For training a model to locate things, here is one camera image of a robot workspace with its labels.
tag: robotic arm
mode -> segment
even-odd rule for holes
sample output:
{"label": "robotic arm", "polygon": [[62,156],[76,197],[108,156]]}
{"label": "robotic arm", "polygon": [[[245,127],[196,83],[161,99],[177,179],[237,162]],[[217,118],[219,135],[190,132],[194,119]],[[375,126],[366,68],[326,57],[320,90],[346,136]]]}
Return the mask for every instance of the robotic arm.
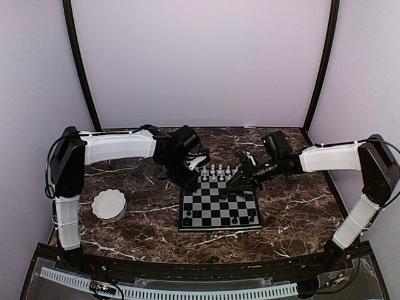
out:
{"label": "robotic arm", "polygon": [[[50,167],[51,183],[46,185],[46,194],[54,199],[53,222],[66,251],[81,245],[78,202],[85,166],[112,159],[153,158],[167,169],[175,184],[195,191],[199,173],[194,168],[210,160],[208,151],[200,151],[199,136],[188,126],[172,134],[151,125],[118,132],[79,132],[75,127],[67,127],[58,141],[54,152],[49,153],[46,170]],[[195,147],[199,151],[191,154]]]}
{"label": "robotic arm", "polygon": [[258,163],[244,151],[237,154],[239,171],[227,182],[231,192],[262,189],[264,181],[280,174],[314,171],[355,170],[362,172],[364,188],[356,205],[325,247],[326,264],[343,254],[389,201],[400,178],[400,167],[384,139],[374,134],[354,143],[318,145],[293,153],[282,131],[262,139],[272,159]]}

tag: chessboard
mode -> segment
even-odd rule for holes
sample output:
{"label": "chessboard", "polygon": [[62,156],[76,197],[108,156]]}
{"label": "chessboard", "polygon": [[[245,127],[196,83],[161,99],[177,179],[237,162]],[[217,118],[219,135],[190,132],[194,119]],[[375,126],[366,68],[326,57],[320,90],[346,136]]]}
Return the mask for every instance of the chessboard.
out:
{"label": "chessboard", "polygon": [[238,168],[223,168],[219,165],[204,166],[198,170],[200,176],[197,191],[181,190],[178,231],[246,230],[262,228],[259,206],[254,191],[230,194],[226,199],[226,182]]}

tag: cable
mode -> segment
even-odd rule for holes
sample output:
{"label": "cable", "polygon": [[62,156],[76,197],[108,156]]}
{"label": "cable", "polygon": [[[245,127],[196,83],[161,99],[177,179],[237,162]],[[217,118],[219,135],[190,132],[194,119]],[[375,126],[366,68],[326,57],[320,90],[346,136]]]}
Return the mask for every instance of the cable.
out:
{"label": "cable", "polygon": [[104,278],[100,278],[100,277],[97,277],[97,276],[91,276],[91,275],[88,275],[86,273],[80,272],[80,271],[75,270],[73,267],[70,266],[70,264],[66,261],[64,255],[63,255],[63,249],[61,247],[61,243],[60,243],[60,239],[59,239],[58,233],[57,233],[57,247],[59,249],[60,258],[62,259],[63,263],[69,269],[71,269],[74,273],[79,274],[79,275],[83,275],[83,276],[89,276],[92,280],[94,279],[94,280],[101,281],[103,283],[107,283],[107,284],[110,284],[110,285],[114,286],[121,293],[121,300],[124,300],[124,292],[117,284],[114,284],[111,281],[108,281],[107,279],[104,279]]}

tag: white ceramic bowl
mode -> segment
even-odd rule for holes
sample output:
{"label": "white ceramic bowl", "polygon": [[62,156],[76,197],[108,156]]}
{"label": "white ceramic bowl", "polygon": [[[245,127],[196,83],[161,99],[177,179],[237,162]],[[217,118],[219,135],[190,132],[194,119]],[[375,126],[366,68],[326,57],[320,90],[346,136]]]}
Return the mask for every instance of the white ceramic bowl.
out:
{"label": "white ceramic bowl", "polygon": [[117,189],[100,192],[93,199],[92,212],[103,221],[119,221],[126,212],[125,195]]}

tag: marble tabletop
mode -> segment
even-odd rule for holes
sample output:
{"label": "marble tabletop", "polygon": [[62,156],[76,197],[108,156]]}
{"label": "marble tabletop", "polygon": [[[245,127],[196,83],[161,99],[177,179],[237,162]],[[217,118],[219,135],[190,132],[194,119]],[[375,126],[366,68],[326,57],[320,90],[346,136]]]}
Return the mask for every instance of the marble tabletop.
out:
{"label": "marble tabletop", "polygon": [[[234,154],[247,149],[267,161],[261,138],[274,128],[197,128],[211,163],[237,166]],[[299,129],[281,129],[294,150],[307,146]],[[86,167],[79,202],[85,253],[155,263],[245,263],[290,258],[323,250],[343,221],[339,206],[320,172],[280,176],[258,191],[262,229],[255,231],[178,232],[179,188],[159,181],[151,159],[119,159]],[[91,209],[101,191],[125,194],[127,210],[118,222],[100,221]],[[55,235],[50,244],[56,244]]]}

